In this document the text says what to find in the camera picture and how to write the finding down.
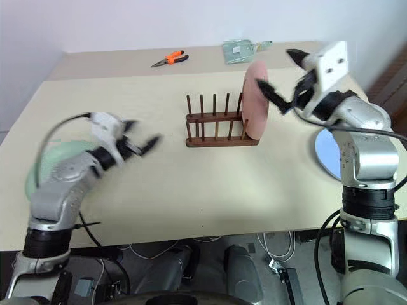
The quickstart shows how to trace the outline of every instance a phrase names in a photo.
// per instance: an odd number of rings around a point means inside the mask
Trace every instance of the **table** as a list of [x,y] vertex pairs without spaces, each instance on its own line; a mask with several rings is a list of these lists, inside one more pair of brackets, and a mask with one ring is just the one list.
[[[292,47],[313,51],[318,43],[276,44],[258,53],[270,68],[270,81],[286,98],[303,75],[284,55],[284,49]],[[270,106],[258,146],[187,148],[186,95],[198,112],[199,94],[209,110],[216,93],[220,111],[230,92],[234,109],[248,64],[224,65],[220,47],[207,47],[185,49],[191,58],[182,64],[149,68],[170,51],[68,55],[43,82],[0,146],[0,250],[24,245],[29,217],[24,184],[41,139],[55,123],[87,111],[138,120],[129,134],[136,143],[163,134],[162,143],[145,158],[110,169],[83,202],[86,220],[102,222],[92,226],[92,232],[103,245],[313,229],[341,207],[341,184],[315,160],[319,130],[292,113],[283,117]],[[367,100],[350,76],[341,87]],[[207,135],[214,132],[209,125]],[[225,129],[221,125],[219,134],[227,133]],[[53,139],[92,140],[90,124],[71,123]],[[404,176],[407,154],[395,143],[400,151],[398,174]],[[406,199],[405,189],[396,194],[399,218],[407,217],[402,204]],[[84,230],[73,232],[72,247],[92,245]]]

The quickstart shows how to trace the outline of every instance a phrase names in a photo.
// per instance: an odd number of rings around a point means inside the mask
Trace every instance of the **wooden dish rack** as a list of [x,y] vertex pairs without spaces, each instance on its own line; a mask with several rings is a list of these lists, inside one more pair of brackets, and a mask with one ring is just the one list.
[[[186,96],[188,104],[188,114],[186,115],[186,131],[188,138],[185,143],[188,147],[226,147],[226,146],[255,146],[259,144],[259,140],[254,140],[246,134],[248,120],[243,123],[242,111],[240,111],[240,104],[242,102],[243,93],[240,92],[239,100],[236,111],[228,111],[230,94],[226,95],[226,105],[224,112],[216,112],[216,94],[213,94],[213,111],[204,112],[204,96],[200,95],[200,113],[191,112],[190,96]],[[205,123],[215,122],[215,136],[205,136]],[[219,122],[230,122],[229,134],[227,137],[220,137]],[[232,136],[233,124],[241,122],[243,124],[242,134],[239,136]],[[195,137],[191,136],[190,124],[195,124]],[[199,124],[201,125],[201,135],[199,134]]]

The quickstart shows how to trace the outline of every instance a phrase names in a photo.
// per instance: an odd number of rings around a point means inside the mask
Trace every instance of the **robotic arm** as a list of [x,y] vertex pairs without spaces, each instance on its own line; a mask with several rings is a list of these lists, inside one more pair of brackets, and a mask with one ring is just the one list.
[[293,49],[287,53],[307,71],[296,87],[295,100],[285,102],[264,81],[258,85],[282,114],[295,107],[302,120],[313,123],[308,118],[314,115],[325,122],[316,125],[330,130],[340,148],[343,229],[335,231],[331,248],[334,268],[345,275],[343,304],[405,304],[407,290],[395,279],[399,271],[394,215],[397,149],[386,135],[357,130],[391,132],[389,115],[352,91],[336,90],[348,73],[346,42],[314,54]]
[[72,276],[64,267],[83,198],[105,171],[115,164],[122,166],[134,154],[142,156],[159,139],[153,137],[139,148],[124,136],[134,122],[121,121],[106,112],[91,113],[90,121],[100,146],[59,163],[31,196],[25,245],[17,255],[8,299],[23,297],[21,302],[27,302],[26,297],[30,297],[30,302],[40,304],[66,301]]

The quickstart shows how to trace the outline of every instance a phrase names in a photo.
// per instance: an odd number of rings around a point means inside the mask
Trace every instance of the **plastic bag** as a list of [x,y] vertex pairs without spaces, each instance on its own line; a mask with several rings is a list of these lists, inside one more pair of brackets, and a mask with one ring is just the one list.
[[227,40],[223,43],[223,55],[226,63],[251,62],[257,51],[263,51],[272,45],[272,41],[252,43],[248,39]]

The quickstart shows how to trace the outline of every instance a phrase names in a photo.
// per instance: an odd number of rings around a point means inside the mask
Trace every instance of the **cable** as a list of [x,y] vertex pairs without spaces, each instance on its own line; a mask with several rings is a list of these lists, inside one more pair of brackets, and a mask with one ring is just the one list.
[[114,283],[113,278],[112,278],[110,272],[107,270],[106,266],[104,266],[104,272],[106,272],[106,275],[107,275],[107,277],[109,278],[110,283],[113,284],[113,283]]
[[[98,248],[100,248],[102,250],[102,253],[105,253],[103,246],[99,243],[99,241],[96,239],[96,237],[89,230],[89,227],[86,224],[85,219],[83,218],[83,215],[81,212],[79,212],[79,217],[80,217],[83,227],[85,228],[86,232],[88,233],[90,239],[97,245]],[[109,259],[109,261],[112,262],[113,264],[115,264],[116,266],[118,266],[119,269],[121,270],[121,272],[123,273],[123,275],[125,276],[126,286],[127,286],[126,294],[130,295],[130,277],[128,276],[126,269],[116,259]]]
[[130,295],[130,277],[128,276],[126,269],[116,259],[112,259],[109,261],[111,261],[113,264],[118,266],[118,268],[121,270],[121,272],[124,274],[124,276],[126,278],[126,286],[127,286],[126,290],[127,291],[126,291],[126,293],[122,292],[122,294]]
[[283,255],[283,257],[286,256],[286,255],[288,255],[288,253],[291,251],[292,242],[294,243],[293,251],[291,252],[291,255],[290,255],[288,258],[284,259],[283,261],[279,261],[276,257],[272,256],[272,253],[270,253],[270,252],[268,251],[267,245],[264,245],[264,244],[261,242],[259,234],[257,234],[257,239],[258,239],[258,241],[259,241],[261,247],[262,247],[262,248],[264,249],[264,251],[266,251],[266,253],[268,254],[268,256],[270,256],[271,259],[275,259],[275,260],[276,260],[277,262],[279,262],[279,263],[287,262],[287,261],[289,261],[289,260],[294,256],[294,253],[295,253],[295,231],[293,231],[293,237],[291,237],[291,234],[290,234],[290,247],[289,247],[289,251],[288,251],[285,255]]
[[295,253],[295,231],[293,231],[293,236],[294,236],[294,238],[293,238],[294,239],[294,248],[293,248],[293,251],[291,252],[291,255],[288,258],[284,259],[283,261],[279,261],[279,263],[288,262],[294,256],[294,253]]
[[318,248],[319,248],[319,242],[321,240],[322,232],[326,228],[326,226],[329,224],[329,222],[338,214],[340,213],[340,210],[337,210],[333,212],[323,223],[321,228],[318,230],[317,238],[315,240],[315,246],[314,246],[314,264],[315,264],[315,271],[317,272],[317,278],[318,278],[318,284],[319,288],[321,289],[321,294],[322,298],[324,299],[324,302],[326,305],[329,305],[329,300],[328,296],[326,295],[324,283],[322,282],[322,276],[321,276],[321,270],[319,269],[319,258],[318,258]]
[[331,234],[329,235],[329,246],[331,247],[331,249],[332,249],[333,232],[335,231],[336,226],[338,225],[338,223],[340,222],[340,220],[341,220],[341,217],[338,216],[338,217],[335,219],[335,221],[333,222],[332,227],[331,227]]
[[83,218],[83,214],[81,212],[79,212],[79,217],[81,219],[81,222],[83,224],[83,227],[86,230],[86,233],[88,233],[90,239],[95,243],[95,245],[97,245],[98,247],[101,247],[102,245],[99,243],[99,241],[96,239],[96,237],[92,234],[92,232],[89,230],[88,225],[85,222],[85,219]]
[[104,262],[103,262],[102,259],[99,259],[99,262],[102,264],[102,271],[100,272],[99,278],[97,279],[95,287],[93,288],[92,305],[95,304],[96,289],[99,286],[100,280],[102,279],[102,276],[103,276],[103,273],[104,273]]
[[17,262],[17,257],[18,257],[19,252],[17,252],[14,256],[14,261],[11,263],[11,267],[13,270],[15,269],[15,263]]
[[208,237],[209,240],[200,240],[199,238],[193,238],[195,241],[199,241],[200,243],[212,243],[213,241],[220,240],[222,236],[218,236],[216,238]]
[[274,256],[274,257],[285,257],[285,256],[287,256],[287,255],[290,253],[291,248],[292,248],[292,246],[293,246],[293,237],[291,236],[291,232],[290,232],[290,231],[288,231],[288,235],[289,235],[289,237],[290,237],[290,246],[288,247],[287,252],[284,253],[284,254],[282,254],[282,255],[277,255],[277,254],[271,253],[271,252],[268,250],[267,242],[266,242],[266,233],[263,233],[263,240],[264,240],[264,242],[265,242],[265,247],[266,247],[267,253],[269,253],[269,255]]
[[[325,123],[320,123],[316,121],[312,121],[310,119],[304,118],[297,110],[297,99],[300,95],[300,93],[311,89],[312,85],[314,84],[314,73],[312,71],[308,72],[303,79],[296,85],[295,90],[294,90],[294,95],[293,95],[293,100],[292,100],[292,105],[294,109],[295,115],[302,121],[319,126],[319,127],[324,127],[328,129],[328,131],[332,132],[333,130],[339,131],[339,132],[361,132],[361,133],[372,133],[375,135],[386,135],[388,137],[392,137],[395,139],[399,139],[400,141],[407,143],[407,137],[404,135],[400,135],[398,133],[394,132],[388,132],[386,130],[377,130],[377,129],[369,129],[369,128],[357,128],[357,127],[344,127],[344,126],[331,126]],[[407,175],[406,177],[395,187],[394,191],[398,191],[400,188],[402,188],[405,184],[407,183]]]
[[79,114],[77,116],[71,116],[70,118],[67,118],[61,122],[59,122],[58,124],[56,124],[46,135],[45,138],[43,139],[43,142],[41,143],[41,146],[39,147],[38,153],[36,155],[36,159],[35,159],[35,163],[34,163],[34,183],[36,185],[36,188],[39,188],[39,174],[40,174],[40,170],[41,170],[41,159],[43,157],[43,153],[45,150],[45,147],[48,144],[48,141],[50,140],[50,138],[52,137],[52,135],[64,124],[70,122],[70,121],[74,121],[75,119],[79,119],[79,118],[90,118],[91,113],[90,112],[86,112],[83,114]]
[[163,255],[165,252],[167,252],[167,251],[171,250],[172,248],[174,248],[174,247],[178,244],[178,242],[179,242],[179,240],[177,240],[175,243],[172,244],[172,246],[168,247],[168,248],[165,249],[164,251],[162,251],[162,252],[160,252],[159,254],[156,254],[156,255],[154,255],[154,256],[151,256],[151,257],[146,257],[146,256],[143,256],[143,255],[141,255],[141,254],[138,254],[138,253],[133,249],[133,247],[132,247],[133,244],[130,246],[130,250],[131,250],[136,256],[140,257],[141,259],[156,259],[157,257]]
[[[45,136],[45,138],[43,139],[43,142],[41,143],[41,146],[39,148],[39,151],[37,153],[36,156],[36,162],[34,164],[34,183],[36,185],[36,188],[39,188],[39,176],[40,176],[40,170],[41,170],[41,160],[43,157],[43,152],[45,150],[46,145],[48,144],[49,139],[52,137],[52,135],[64,124],[70,122],[70,121],[74,121],[75,119],[79,119],[79,118],[90,118],[90,116],[92,115],[92,113],[90,112],[86,112],[83,114],[79,114],[77,116],[72,116],[70,118],[67,118],[61,122],[59,122],[58,124],[56,124]],[[92,234],[92,232],[89,230],[88,225],[85,222],[85,219],[83,218],[83,214],[79,211],[79,217],[81,219],[81,222],[83,224],[83,227],[86,230],[86,233],[88,233],[90,239],[99,247],[101,248],[101,250],[103,251],[102,245],[99,243],[99,241],[96,239],[96,237]],[[128,273],[126,272],[126,270],[123,268],[123,266],[115,259],[111,259],[111,262],[113,262],[114,264],[116,264],[121,272],[123,273],[123,275],[126,278],[126,284],[127,284],[127,294],[130,294],[130,277],[128,276]]]
[[131,244],[128,244],[127,247],[120,248],[119,246],[117,246],[116,248],[119,249],[119,250],[121,250],[121,251],[124,251],[124,250],[129,249],[132,245],[133,245],[133,244],[131,243]]

